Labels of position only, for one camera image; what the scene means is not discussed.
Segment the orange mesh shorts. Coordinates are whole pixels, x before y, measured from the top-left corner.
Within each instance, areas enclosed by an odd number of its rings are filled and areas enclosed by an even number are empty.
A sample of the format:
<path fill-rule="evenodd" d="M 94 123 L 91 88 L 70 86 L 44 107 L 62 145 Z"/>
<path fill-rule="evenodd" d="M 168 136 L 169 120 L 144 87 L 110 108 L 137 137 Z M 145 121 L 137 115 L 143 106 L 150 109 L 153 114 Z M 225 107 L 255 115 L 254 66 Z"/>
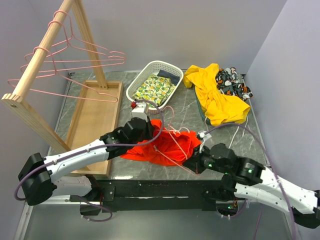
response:
<path fill-rule="evenodd" d="M 199 145 L 201 141 L 194 131 L 185 127 L 182 131 L 164 128 L 160 136 L 150 144 L 135 146 L 120 157 L 167 167 L 181 166 Z"/>

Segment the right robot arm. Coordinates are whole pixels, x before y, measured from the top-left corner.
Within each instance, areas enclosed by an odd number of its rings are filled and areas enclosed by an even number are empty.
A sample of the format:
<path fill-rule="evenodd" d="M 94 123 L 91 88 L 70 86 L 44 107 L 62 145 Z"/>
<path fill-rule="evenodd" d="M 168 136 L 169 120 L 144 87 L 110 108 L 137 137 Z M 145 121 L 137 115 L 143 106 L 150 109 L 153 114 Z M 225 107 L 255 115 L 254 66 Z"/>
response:
<path fill-rule="evenodd" d="M 309 229 L 320 225 L 320 192 L 299 187 L 279 176 L 265 165 L 219 143 L 212 148 L 197 147 L 183 166 L 196 174 L 205 170 L 222 173 L 216 187 L 204 190 L 204 196 L 227 202 L 235 198 L 252 200 L 293 213 L 294 222 Z"/>

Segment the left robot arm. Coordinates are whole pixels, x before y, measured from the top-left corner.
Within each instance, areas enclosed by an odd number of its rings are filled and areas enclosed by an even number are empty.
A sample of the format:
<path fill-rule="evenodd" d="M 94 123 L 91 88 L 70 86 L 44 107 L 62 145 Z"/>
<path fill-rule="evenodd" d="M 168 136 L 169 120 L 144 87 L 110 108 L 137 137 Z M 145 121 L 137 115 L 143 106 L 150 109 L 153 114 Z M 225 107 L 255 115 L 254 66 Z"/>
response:
<path fill-rule="evenodd" d="M 68 152 L 43 157 L 30 155 L 18 174 L 24 201 L 41 204 L 58 189 L 58 180 L 85 166 L 125 154 L 139 142 L 153 138 L 154 127 L 148 116 L 133 117 L 124 126 L 102 135 L 93 142 Z"/>

